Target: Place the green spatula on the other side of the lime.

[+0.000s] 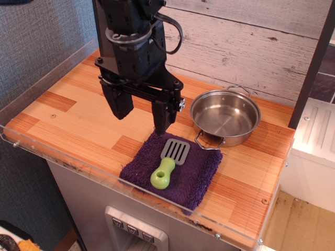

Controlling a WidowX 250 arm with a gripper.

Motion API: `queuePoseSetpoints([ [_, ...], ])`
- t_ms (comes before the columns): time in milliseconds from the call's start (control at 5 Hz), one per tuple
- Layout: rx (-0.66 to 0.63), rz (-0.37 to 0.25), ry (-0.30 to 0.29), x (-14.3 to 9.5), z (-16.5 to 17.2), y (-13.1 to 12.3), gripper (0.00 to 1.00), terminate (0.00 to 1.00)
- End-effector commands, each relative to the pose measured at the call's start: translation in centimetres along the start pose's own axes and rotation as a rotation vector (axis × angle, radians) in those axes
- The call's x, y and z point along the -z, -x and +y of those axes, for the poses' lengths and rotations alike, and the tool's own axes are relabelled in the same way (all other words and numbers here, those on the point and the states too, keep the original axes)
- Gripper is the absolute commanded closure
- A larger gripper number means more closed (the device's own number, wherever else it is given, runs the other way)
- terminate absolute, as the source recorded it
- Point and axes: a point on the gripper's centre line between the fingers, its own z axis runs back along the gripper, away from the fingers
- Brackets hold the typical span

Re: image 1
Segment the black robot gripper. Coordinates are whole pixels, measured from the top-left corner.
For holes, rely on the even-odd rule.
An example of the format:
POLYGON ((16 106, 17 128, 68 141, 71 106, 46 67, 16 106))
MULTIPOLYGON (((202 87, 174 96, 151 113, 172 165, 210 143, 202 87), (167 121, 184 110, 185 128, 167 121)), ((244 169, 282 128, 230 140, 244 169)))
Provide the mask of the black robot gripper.
POLYGON ((165 68, 164 19, 108 20, 105 36, 113 56, 96 61, 100 84, 114 116, 122 120, 133 110, 132 97, 152 103, 155 132, 163 135, 185 106, 183 84, 165 68))

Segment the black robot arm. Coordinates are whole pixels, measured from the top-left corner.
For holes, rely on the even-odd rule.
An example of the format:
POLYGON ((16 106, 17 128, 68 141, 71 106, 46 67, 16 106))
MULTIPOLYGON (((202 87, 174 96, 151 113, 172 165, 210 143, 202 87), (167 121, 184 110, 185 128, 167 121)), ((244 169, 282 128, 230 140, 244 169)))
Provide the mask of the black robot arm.
POLYGON ((159 12, 165 1, 97 1, 104 12, 96 21, 106 21, 106 28, 97 26, 100 57, 95 65, 100 69, 100 84, 116 118, 126 117, 133 110, 134 96, 152 103, 155 131, 165 133, 185 106, 181 97, 183 83, 165 67, 167 54, 164 23, 173 25, 183 34, 180 24, 159 12))

